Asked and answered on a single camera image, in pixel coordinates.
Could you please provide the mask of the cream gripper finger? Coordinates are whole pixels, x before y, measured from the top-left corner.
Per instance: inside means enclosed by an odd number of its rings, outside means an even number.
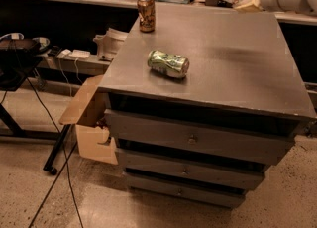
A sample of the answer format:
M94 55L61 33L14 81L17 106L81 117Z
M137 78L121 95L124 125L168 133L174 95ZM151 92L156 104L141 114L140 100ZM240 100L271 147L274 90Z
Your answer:
M263 10L260 0L242 0L235 4L233 8L243 13L256 13Z

